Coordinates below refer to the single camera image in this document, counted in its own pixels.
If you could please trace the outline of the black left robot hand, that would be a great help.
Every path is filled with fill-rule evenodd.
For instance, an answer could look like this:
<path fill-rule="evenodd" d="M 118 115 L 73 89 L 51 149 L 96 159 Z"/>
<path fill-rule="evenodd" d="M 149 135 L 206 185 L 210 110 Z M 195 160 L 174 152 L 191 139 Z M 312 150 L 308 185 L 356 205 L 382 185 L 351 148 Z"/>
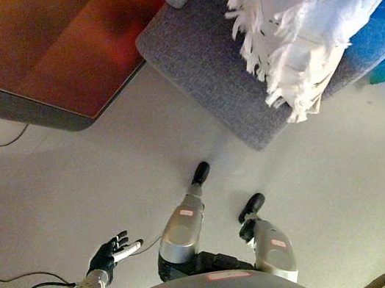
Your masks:
<path fill-rule="evenodd" d="M 91 273 L 94 270 L 102 270 L 109 275 L 113 272 L 118 262 L 137 252 L 142 245 L 142 239 L 130 242 L 127 230 L 120 232 L 100 246 L 90 260 L 87 273 Z"/>

